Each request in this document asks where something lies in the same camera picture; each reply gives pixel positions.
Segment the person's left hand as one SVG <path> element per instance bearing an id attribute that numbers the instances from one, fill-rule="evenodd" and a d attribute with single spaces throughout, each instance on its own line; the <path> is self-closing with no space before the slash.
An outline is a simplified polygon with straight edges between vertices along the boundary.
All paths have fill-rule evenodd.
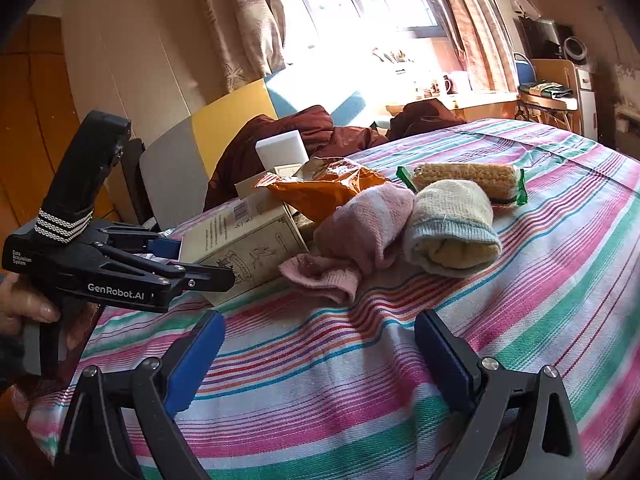
<path id="1" fill-rule="evenodd" d="M 53 323 L 60 318 L 58 309 L 15 273 L 1 275 L 0 310 L 2 337 L 17 337 L 25 321 Z M 85 340 L 97 310 L 96 304 L 82 305 L 78 317 L 66 328 L 68 350 L 73 350 Z"/>

